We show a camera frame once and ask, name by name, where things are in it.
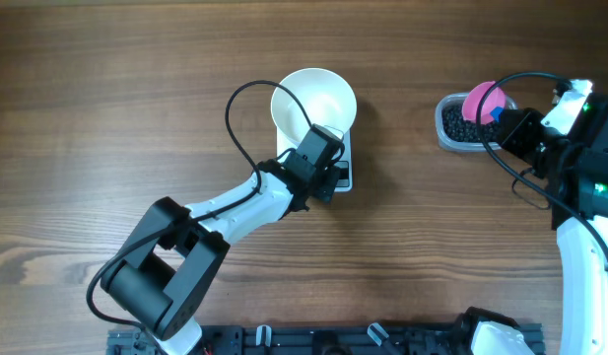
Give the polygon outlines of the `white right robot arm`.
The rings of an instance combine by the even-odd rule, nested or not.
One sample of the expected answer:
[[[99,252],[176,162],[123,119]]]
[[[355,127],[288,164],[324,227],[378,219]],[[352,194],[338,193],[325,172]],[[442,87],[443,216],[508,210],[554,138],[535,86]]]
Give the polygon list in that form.
[[[608,96],[567,90],[547,114],[475,93],[464,119],[501,130],[499,146],[548,182],[563,269],[564,354],[608,354]]]

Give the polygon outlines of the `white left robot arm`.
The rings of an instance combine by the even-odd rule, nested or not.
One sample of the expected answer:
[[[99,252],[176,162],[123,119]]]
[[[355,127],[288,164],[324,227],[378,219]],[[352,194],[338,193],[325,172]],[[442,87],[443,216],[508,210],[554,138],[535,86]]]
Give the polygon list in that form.
[[[163,354],[190,354],[202,337],[194,314],[232,245],[306,201],[329,201],[343,140],[315,124],[295,148],[253,167],[238,187],[202,203],[155,202],[94,284],[131,315]]]

